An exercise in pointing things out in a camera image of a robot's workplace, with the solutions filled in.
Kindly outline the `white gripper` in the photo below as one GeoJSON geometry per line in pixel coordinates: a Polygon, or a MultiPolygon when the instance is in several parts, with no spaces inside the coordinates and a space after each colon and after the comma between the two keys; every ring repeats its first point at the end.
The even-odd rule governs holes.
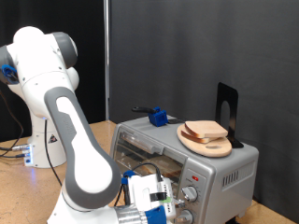
{"type": "Polygon", "coordinates": [[[175,200],[174,203],[171,180],[166,177],[162,177],[162,181],[159,182],[156,174],[133,175],[128,178],[128,187],[130,201],[139,211],[149,211],[162,205],[166,220],[177,216],[176,208],[186,206],[182,200],[175,200]]]}

